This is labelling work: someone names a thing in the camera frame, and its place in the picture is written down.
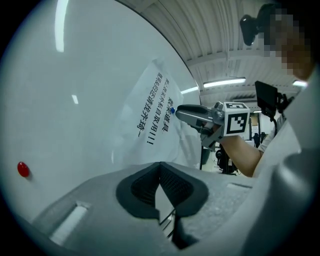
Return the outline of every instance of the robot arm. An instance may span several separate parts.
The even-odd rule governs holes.
[[[214,107],[180,105],[175,115],[201,134],[202,146],[215,151],[215,143],[225,136],[242,135],[248,125],[250,109],[241,102],[217,102]],[[214,124],[219,125],[213,131]]]

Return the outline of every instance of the black monitor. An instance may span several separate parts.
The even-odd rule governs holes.
[[[278,89],[260,81],[254,84],[258,107],[264,115],[273,118],[277,110]]]

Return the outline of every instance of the person's arm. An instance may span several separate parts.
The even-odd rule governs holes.
[[[239,171],[252,177],[263,152],[246,143],[240,136],[226,136],[220,144]]]

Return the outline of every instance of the black rubber cover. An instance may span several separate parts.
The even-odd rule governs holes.
[[[131,215],[142,219],[158,219],[155,195],[161,184],[178,218],[196,214],[208,199],[209,190],[200,180],[157,162],[123,179],[116,188],[116,198]]]

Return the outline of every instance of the ceiling light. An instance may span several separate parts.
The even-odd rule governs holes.
[[[59,53],[63,53],[65,50],[64,30],[68,2],[69,0],[58,0],[56,4],[54,19],[54,37],[55,48]]]
[[[72,96],[74,104],[79,104],[77,95],[71,95],[71,96]]]
[[[211,87],[211,86],[224,86],[224,85],[231,85],[231,84],[241,84],[244,83],[246,79],[244,77],[242,78],[233,78],[233,79],[227,79],[227,80],[220,80],[215,82],[205,82],[203,84],[204,88]]]
[[[296,80],[296,81],[293,82],[292,85],[306,87],[308,84],[307,84],[307,82]]]
[[[181,93],[182,94],[187,94],[187,93],[190,93],[190,92],[193,92],[193,91],[197,91],[197,90],[198,90],[198,86],[190,88],[190,89],[187,89],[187,90],[183,90]]]

